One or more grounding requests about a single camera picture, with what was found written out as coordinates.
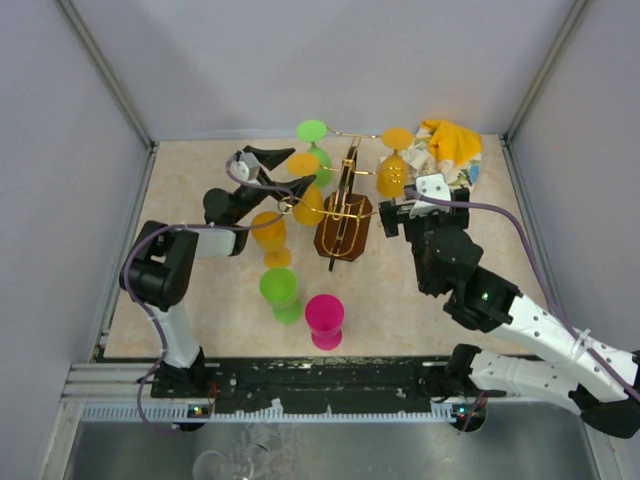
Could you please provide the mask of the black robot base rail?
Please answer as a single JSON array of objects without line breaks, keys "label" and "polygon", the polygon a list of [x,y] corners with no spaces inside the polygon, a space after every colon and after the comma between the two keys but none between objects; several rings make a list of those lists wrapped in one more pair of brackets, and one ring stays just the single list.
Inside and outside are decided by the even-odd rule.
[{"label": "black robot base rail", "polygon": [[447,370],[444,357],[227,357],[198,355],[186,369],[161,365],[150,381],[157,399],[198,399],[191,416],[416,417],[451,406],[447,420],[479,430],[488,398]]}]

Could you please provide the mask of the orange plastic wine glass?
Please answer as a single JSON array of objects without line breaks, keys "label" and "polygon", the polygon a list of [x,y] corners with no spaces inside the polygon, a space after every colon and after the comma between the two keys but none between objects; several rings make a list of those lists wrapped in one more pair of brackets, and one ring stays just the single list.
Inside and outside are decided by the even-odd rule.
[{"label": "orange plastic wine glass", "polygon": [[381,195],[394,198],[403,194],[409,167],[400,152],[408,149],[413,140],[412,133],[402,127],[392,127],[383,132],[381,141],[392,153],[382,161],[378,170],[376,188]]},{"label": "orange plastic wine glass", "polygon": [[268,268],[288,267],[291,253],[286,247],[287,230],[282,216],[275,211],[266,211],[256,215],[251,233],[258,246],[264,251],[263,260]]},{"label": "orange plastic wine glass", "polygon": [[[296,153],[287,161],[288,171],[299,177],[315,174],[319,168],[319,159],[312,153]],[[320,188],[311,182],[303,194],[298,194],[300,201],[293,209],[294,218],[304,226],[319,224],[323,218],[324,198]]]}]

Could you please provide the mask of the gold wire wine glass rack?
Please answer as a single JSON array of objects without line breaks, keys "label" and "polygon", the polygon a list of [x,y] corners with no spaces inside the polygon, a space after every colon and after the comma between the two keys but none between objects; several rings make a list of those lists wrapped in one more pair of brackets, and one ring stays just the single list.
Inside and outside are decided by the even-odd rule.
[{"label": "gold wire wine glass rack", "polygon": [[[371,218],[378,212],[369,198],[355,193],[353,187],[358,176],[377,176],[380,166],[375,171],[360,170],[357,167],[358,147],[367,137],[365,134],[327,128],[327,134],[351,139],[340,165],[337,168],[332,165],[330,168],[332,180],[327,186],[320,188],[324,198],[324,218],[314,225],[316,251],[319,256],[329,260],[329,268],[333,269],[338,260],[352,262],[364,252]],[[278,211],[284,215],[293,215],[293,209],[299,201],[300,198],[279,200]]]}]

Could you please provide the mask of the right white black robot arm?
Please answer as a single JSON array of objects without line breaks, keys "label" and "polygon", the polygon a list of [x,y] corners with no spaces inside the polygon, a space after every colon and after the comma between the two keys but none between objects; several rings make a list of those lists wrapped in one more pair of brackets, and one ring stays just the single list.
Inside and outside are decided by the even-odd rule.
[{"label": "right white black robot arm", "polygon": [[481,267],[482,248],[466,230],[469,193],[442,204],[379,205],[388,237],[411,246],[421,293],[448,295],[443,309],[462,327],[515,342],[536,360],[459,344],[446,366],[461,396],[503,392],[560,406],[592,428],[630,439],[639,431],[639,355],[595,340],[536,304],[515,284]]}]

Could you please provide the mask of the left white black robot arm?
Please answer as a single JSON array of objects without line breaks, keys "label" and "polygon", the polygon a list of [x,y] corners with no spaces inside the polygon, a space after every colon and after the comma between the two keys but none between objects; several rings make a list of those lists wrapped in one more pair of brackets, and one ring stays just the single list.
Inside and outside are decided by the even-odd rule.
[{"label": "left white black robot arm", "polygon": [[225,165],[237,188],[232,192],[212,188],[204,194],[203,223],[148,221],[143,225],[120,271],[119,285],[147,314],[159,337],[160,358],[146,376],[154,395],[205,395],[212,375],[184,306],[193,264],[202,257],[240,255],[251,230],[240,222],[266,198],[298,202],[312,186],[314,175],[276,182],[268,174],[295,152],[293,148],[265,150],[247,145]]}]

